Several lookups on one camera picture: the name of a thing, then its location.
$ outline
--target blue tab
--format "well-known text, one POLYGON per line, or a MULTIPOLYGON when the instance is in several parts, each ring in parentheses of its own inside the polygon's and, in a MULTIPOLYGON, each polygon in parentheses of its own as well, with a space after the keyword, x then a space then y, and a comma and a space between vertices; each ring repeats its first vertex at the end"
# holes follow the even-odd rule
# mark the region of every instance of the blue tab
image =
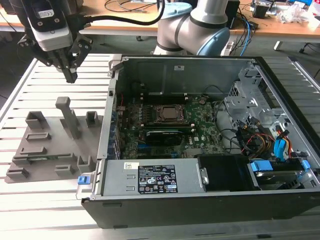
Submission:
POLYGON ((280 162, 285 162, 284 152, 286 149, 286 141, 283 139, 276 139, 273 147, 274 155, 280 159, 280 162))
POLYGON ((254 162, 250 163, 251 165, 251 168, 254 172, 257 172, 258 171, 258 167, 256 166, 256 164, 254 162))
POLYGON ((301 164, 302 164, 304 170, 307 170, 307 169, 311 168, 310 163, 308 162, 308 160, 302 160, 301 164))
POLYGON ((90 176, 78 177, 78 185, 89 185, 89 184, 90 184, 90 176))
POLYGON ((268 160, 256 160, 251 163, 252 170, 254 172, 257 171, 273 171, 273 167, 271 166, 270 161, 268 160))

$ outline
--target black device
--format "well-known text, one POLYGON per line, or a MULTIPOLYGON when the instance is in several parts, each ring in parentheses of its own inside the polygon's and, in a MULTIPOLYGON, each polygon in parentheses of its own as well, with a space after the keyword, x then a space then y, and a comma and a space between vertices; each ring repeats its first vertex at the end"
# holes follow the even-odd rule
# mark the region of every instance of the black device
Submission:
POLYGON ((269 9, 269 6, 260 5, 260 4, 257 3, 254 6, 254 10, 253 10, 252 16, 254 18, 256 18, 256 19, 264 19, 268 9, 269 9))
POLYGON ((229 0, 226 5, 225 14, 228 17, 228 21, 226 22, 226 27, 229 29, 232 29, 234 27, 234 22, 237 16, 239 5, 240 5, 239 0, 229 0))

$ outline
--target blue cable bundle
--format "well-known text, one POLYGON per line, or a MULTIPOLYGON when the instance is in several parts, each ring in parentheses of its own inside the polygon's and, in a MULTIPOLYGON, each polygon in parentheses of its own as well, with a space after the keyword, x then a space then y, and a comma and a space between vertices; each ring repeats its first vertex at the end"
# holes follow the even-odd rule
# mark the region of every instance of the blue cable bundle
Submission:
POLYGON ((249 23, 248 23, 248 21, 246 19, 242 18, 242 20, 246 23, 246 25, 248 27, 248 34, 246 36, 244 47, 242 49, 242 52, 240 53, 240 56, 242 56, 244 54, 244 52, 246 51, 247 46, 248 46, 248 40, 249 40, 249 37, 250 37, 250 25, 249 25, 249 23))

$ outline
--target power supply label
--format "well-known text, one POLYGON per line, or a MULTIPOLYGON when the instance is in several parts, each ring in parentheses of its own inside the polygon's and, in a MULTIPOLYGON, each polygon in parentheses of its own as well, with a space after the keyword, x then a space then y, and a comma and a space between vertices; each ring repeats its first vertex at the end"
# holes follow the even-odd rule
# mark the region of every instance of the power supply label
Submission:
POLYGON ((172 194, 178 192, 175 165, 138 167, 140 194, 172 194))

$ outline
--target red cable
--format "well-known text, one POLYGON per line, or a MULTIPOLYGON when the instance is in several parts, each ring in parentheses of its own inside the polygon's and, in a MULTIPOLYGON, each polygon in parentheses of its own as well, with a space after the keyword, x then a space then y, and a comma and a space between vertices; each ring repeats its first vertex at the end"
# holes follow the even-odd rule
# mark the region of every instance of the red cable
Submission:
POLYGON ((121 105, 120 105, 120 110, 122 108, 122 104, 124 103, 124 95, 121 93, 121 105))

